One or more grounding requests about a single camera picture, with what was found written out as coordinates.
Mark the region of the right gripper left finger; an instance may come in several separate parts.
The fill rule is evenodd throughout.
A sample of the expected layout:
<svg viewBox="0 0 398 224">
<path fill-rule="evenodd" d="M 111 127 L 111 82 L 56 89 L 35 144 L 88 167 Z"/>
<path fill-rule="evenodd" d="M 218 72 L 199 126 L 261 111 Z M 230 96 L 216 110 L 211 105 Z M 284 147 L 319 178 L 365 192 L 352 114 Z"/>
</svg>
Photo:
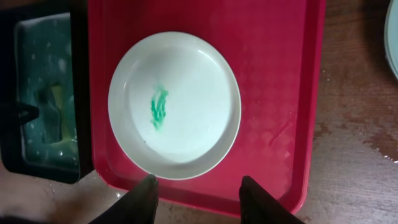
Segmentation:
<svg viewBox="0 0 398 224">
<path fill-rule="evenodd" d="M 158 187 L 159 181 L 153 174 L 146 176 L 90 224 L 154 224 Z"/>
</svg>

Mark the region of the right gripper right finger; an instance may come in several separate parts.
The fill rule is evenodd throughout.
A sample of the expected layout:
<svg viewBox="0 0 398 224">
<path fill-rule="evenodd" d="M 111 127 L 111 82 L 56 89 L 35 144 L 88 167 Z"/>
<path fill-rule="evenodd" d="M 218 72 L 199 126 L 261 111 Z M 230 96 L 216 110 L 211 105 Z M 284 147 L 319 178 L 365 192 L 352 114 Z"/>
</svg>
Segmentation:
<svg viewBox="0 0 398 224">
<path fill-rule="evenodd" d="M 303 224 L 248 175 L 242 178 L 239 202 L 241 224 Z"/>
</svg>

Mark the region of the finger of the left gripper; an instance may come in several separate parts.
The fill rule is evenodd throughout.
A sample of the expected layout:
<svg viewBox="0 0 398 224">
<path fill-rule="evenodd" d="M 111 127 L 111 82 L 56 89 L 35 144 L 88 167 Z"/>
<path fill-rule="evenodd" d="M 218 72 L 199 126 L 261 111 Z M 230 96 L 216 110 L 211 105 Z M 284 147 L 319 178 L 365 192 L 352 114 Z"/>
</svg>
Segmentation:
<svg viewBox="0 0 398 224">
<path fill-rule="evenodd" d="M 39 117 L 36 106 L 25 103 L 1 103 L 1 125 L 23 125 Z"/>
</svg>

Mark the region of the green yellow sponge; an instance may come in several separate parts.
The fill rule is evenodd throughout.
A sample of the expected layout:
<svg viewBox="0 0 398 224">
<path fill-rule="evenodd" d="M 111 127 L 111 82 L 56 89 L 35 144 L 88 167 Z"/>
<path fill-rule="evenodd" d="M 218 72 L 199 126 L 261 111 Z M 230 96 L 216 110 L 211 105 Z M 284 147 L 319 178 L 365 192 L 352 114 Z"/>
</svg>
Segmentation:
<svg viewBox="0 0 398 224">
<path fill-rule="evenodd" d="M 35 94 L 39 117 L 43 128 L 40 140 L 43 144 L 61 145 L 68 141 L 77 143 L 69 127 L 71 119 L 65 114 L 63 86 L 60 83 L 47 85 Z"/>
</svg>

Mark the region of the white plate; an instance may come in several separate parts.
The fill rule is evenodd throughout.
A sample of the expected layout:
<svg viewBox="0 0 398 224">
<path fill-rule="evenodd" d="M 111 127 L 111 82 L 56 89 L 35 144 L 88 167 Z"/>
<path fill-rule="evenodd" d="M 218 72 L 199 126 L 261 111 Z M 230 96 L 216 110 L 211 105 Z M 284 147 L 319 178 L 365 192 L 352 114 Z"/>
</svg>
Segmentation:
<svg viewBox="0 0 398 224">
<path fill-rule="evenodd" d="M 229 153 L 241 97 L 226 59 L 183 32 L 150 35 L 118 63 L 108 94 L 111 128 L 140 169 L 169 180 L 212 170 Z"/>
</svg>

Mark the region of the light green plate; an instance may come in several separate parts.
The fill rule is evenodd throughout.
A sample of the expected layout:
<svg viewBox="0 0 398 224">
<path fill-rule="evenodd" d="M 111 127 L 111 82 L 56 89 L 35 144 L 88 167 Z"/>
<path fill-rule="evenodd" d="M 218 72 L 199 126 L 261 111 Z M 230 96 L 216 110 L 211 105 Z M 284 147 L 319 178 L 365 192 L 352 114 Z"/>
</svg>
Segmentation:
<svg viewBox="0 0 398 224">
<path fill-rule="evenodd" d="M 391 0 L 384 25 L 384 48 L 387 62 L 397 78 L 397 0 Z"/>
</svg>

